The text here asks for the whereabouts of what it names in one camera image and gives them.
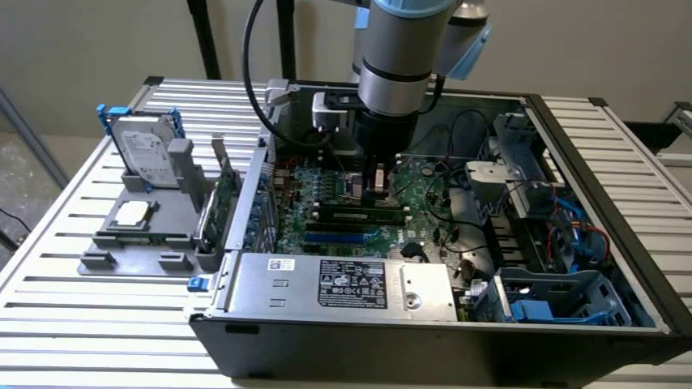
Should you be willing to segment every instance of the gray wall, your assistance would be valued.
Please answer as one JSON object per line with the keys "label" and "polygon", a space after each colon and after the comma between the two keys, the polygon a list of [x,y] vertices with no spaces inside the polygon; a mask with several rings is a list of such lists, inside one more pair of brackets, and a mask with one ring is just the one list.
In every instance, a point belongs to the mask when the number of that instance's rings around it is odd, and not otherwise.
{"label": "gray wall", "polygon": [[[240,76],[252,0],[210,0],[227,79]],[[454,87],[552,96],[602,96],[627,119],[658,120],[692,100],[688,0],[487,0],[495,31]],[[255,29],[258,80],[280,76],[275,2]],[[299,76],[346,80],[352,8],[298,0]],[[100,135],[95,106],[126,104],[147,75],[202,78],[184,0],[0,1],[0,82],[32,127]]]}

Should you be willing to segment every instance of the motherboard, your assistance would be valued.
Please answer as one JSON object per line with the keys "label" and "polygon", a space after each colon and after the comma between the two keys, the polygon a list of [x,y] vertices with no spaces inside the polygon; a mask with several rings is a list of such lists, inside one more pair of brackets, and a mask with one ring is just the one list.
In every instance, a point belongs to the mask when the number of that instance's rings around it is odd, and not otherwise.
{"label": "motherboard", "polygon": [[[451,163],[404,157],[390,174],[388,195],[371,207],[362,205],[360,173],[323,169],[307,161],[287,164],[275,173],[279,231],[278,253],[362,258],[407,259],[415,243],[426,261],[459,267],[464,250],[454,225],[448,183],[436,177]],[[466,185],[459,177],[459,185]]]}

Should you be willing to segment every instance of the slotted metal table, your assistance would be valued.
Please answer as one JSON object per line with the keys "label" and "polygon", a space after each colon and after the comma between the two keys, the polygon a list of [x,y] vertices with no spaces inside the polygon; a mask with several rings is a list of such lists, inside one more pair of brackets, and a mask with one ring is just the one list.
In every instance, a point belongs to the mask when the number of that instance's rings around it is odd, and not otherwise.
{"label": "slotted metal table", "polygon": [[[256,86],[262,94],[263,85]],[[547,97],[582,156],[692,307],[690,194],[608,108]],[[219,175],[211,135],[224,133],[242,173],[260,123],[243,85],[166,79],[140,90],[135,109],[178,107],[195,162]],[[186,278],[80,276],[79,255],[123,189],[123,162],[104,139],[0,272],[0,385],[11,387],[324,387],[232,382],[218,373],[182,313]],[[195,300],[192,304],[204,304]],[[370,387],[339,385],[334,387]],[[590,389],[692,387],[692,353],[660,366],[632,365]]]}

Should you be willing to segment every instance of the capacitor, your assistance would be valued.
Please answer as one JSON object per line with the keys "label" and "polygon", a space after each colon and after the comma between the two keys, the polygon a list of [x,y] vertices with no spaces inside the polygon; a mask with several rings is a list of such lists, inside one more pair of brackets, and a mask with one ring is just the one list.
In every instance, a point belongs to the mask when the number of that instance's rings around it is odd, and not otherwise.
{"label": "capacitor", "polygon": [[440,246],[440,229],[432,231],[432,243],[435,243],[435,246]]}
{"label": "capacitor", "polygon": [[423,174],[423,177],[432,177],[435,175],[435,170],[431,168],[423,168],[420,174]]}
{"label": "capacitor", "polygon": [[459,229],[455,229],[455,231],[452,231],[452,233],[450,234],[450,242],[455,243],[456,241],[459,241]]}
{"label": "capacitor", "polygon": [[428,200],[428,203],[435,206],[435,203],[438,202],[438,195],[435,193],[428,193],[427,194],[427,200]]}

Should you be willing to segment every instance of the robotic arm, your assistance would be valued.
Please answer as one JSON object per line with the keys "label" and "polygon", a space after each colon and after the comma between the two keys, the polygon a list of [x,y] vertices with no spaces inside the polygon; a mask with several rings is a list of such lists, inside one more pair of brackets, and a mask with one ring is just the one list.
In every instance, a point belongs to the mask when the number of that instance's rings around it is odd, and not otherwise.
{"label": "robotic arm", "polygon": [[[490,35],[488,12],[483,0],[336,1],[359,6],[352,66],[358,95],[318,94],[314,121],[316,127],[335,126],[347,111],[356,111],[364,185],[378,195],[387,188],[395,155],[410,146],[431,81],[466,79],[474,67]],[[326,114],[330,110],[340,120]]]}

